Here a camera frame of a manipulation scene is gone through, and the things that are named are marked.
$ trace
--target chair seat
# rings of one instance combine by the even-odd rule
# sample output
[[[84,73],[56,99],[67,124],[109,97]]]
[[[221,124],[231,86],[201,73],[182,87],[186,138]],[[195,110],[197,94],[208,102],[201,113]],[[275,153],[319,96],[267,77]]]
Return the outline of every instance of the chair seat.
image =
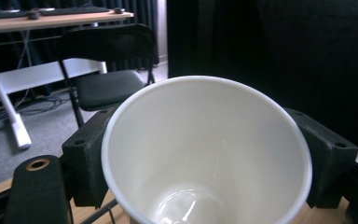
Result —
[[[133,70],[85,76],[76,80],[79,105],[88,111],[123,103],[144,86],[139,74]]]

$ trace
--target desk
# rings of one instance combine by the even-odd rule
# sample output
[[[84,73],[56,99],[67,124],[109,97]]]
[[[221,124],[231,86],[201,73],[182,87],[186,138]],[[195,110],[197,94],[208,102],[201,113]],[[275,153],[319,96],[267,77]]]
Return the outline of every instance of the desk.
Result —
[[[11,186],[11,179],[0,183],[0,192],[9,189]],[[106,204],[112,201],[114,198],[112,192],[109,190],[106,194],[106,197],[103,201],[103,204]],[[342,224],[347,223],[345,218],[345,211],[348,207],[348,201],[342,199],[339,204],[338,209],[318,209],[318,208],[309,208],[304,204],[303,208],[300,210],[298,215],[293,220],[292,224],[315,224],[315,223],[329,223],[329,224]],[[82,220],[86,219],[92,215],[95,210],[93,207],[75,207],[73,200],[71,200],[71,208],[74,215],[74,223],[81,223]],[[119,205],[115,206],[113,209],[113,214],[117,224],[130,224],[127,220],[126,215]],[[97,223],[111,223],[110,216],[105,214]]]
[[[122,21],[130,17],[133,17],[133,14],[130,12],[114,14],[111,10],[102,13],[41,16],[40,19],[36,21],[28,20],[27,18],[1,19],[0,33],[88,23],[97,24],[97,22]],[[101,64],[93,61],[70,59],[65,63],[70,67],[71,77],[101,70]],[[0,73],[0,100],[7,111],[19,149],[30,147],[32,142],[21,120],[20,114],[16,112],[7,95],[15,91],[23,91],[60,80],[63,80],[63,75],[57,62]]]

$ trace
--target black curtain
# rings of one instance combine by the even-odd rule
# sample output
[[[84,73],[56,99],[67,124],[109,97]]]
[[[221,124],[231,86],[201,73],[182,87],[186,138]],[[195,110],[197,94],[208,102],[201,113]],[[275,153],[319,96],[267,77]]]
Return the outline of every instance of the black curtain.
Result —
[[[83,6],[95,6],[95,7],[107,7],[115,8],[122,7],[126,11],[134,13],[134,17],[126,19],[125,21],[106,22],[104,24],[120,24],[120,23],[142,23],[155,31],[157,36],[157,1],[158,0],[0,0],[0,9],[16,8],[20,10],[30,10],[32,8],[41,7],[83,7]],[[45,38],[45,37],[58,37],[64,32],[74,27],[60,27],[60,28],[48,28],[42,30],[33,30],[29,33],[30,39]],[[26,35],[25,32],[12,32],[0,34],[0,43],[21,41],[22,35]],[[26,67],[29,64],[36,65],[41,63],[49,63],[55,61],[55,43],[57,38],[51,38],[43,41],[29,42],[30,52],[32,54],[32,60],[28,60],[24,57],[21,59],[22,44],[9,44],[0,46],[0,72],[13,70],[21,67]],[[109,70],[122,69],[122,68],[143,68],[145,62],[131,61],[121,64],[108,64]],[[49,95],[51,91],[57,88],[63,87],[63,83],[54,83],[43,87],[34,88],[32,92],[34,94]],[[9,95],[12,101],[16,101],[22,98],[24,92],[16,92]]]
[[[169,77],[226,77],[358,145],[358,0],[167,0]]]

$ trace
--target white table leg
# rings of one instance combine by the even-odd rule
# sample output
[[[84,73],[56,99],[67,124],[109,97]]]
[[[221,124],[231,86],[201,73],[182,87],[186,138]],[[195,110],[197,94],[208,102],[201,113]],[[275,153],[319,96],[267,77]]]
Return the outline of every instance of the white table leg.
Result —
[[[107,73],[105,62],[100,62],[100,73]]]
[[[10,99],[8,98],[1,84],[0,84],[0,100],[7,112],[18,148],[20,150],[27,149],[28,147],[31,146],[32,143],[31,138],[27,130],[25,129],[20,114],[16,113],[13,104],[10,102]]]

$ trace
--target cup bottom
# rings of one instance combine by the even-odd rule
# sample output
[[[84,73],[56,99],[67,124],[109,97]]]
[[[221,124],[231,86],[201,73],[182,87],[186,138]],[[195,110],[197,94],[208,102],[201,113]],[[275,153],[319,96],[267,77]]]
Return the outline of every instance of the cup bottom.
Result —
[[[229,223],[223,200],[212,189],[186,183],[161,191],[147,215],[157,224]]]

